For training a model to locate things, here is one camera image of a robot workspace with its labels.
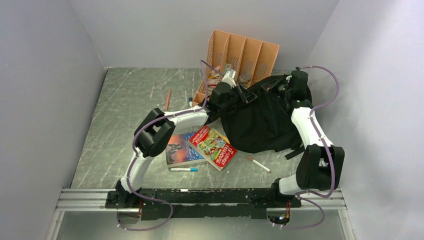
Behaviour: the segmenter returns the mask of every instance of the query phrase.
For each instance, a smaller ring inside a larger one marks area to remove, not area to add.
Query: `black bag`
[[[261,87],[262,84],[282,77],[285,76],[269,76],[255,83],[247,90],[256,94],[257,99],[236,111],[221,113],[223,130],[237,150],[254,154],[300,147],[302,139],[291,116],[282,110],[275,96]],[[306,99],[312,102],[309,88],[306,89]]]

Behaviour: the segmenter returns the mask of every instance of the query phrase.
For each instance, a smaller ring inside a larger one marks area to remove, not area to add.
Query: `black strap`
[[[296,157],[297,155],[303,153],[305,151],[305,148],[303,146],[298,147],[296,150],[290,152],[289,154],[285,155],[285,158],[287,160],[290,160],[294,157]]]

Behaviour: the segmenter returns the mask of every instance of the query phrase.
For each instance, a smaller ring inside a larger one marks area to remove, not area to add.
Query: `blue marker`
[[[169,169],[171,172],[197,172],[198,169],[197,168],[170,168]]]

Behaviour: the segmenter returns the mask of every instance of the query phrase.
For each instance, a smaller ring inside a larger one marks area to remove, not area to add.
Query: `pencil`
[[[170,98],[171,98],[171,89],[168,91],[168,98],[166,99],[165,111],[168,111],[168,107],[170,106]]]
[[[247,156],[248,159],[250,159],[253,163],[255,163],[256,165],[258,165],[259,167],[261,167],[263,170],[267,171],[268,173],[271,173],[271,170],[269,168],[267,168],[266,166],[260,164],[258,161],[256,161],[253,157],[251,156]]]

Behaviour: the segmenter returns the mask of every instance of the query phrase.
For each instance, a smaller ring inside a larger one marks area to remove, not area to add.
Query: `marble tabletop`
[[[72,181],[73,189],[111,189],[125,174],[133,155],[134,130],[154,108],[164,111],[171,89],[169,111],[188,109],[202,80],[195,68],[109,68]],[[210,124],[224,133],[220,120]],[[191,127],[175,134],[188,133]],[[151,163],[143,188],[266,188],[277,178],[295,173],[301,154],[287,160],[290,149],[256,154],[239,151],[222,170],[208,162],[192,164],[198,172],[170,172],[165,153]],[[247,159],[251,155],[272,170],[264,171]]]

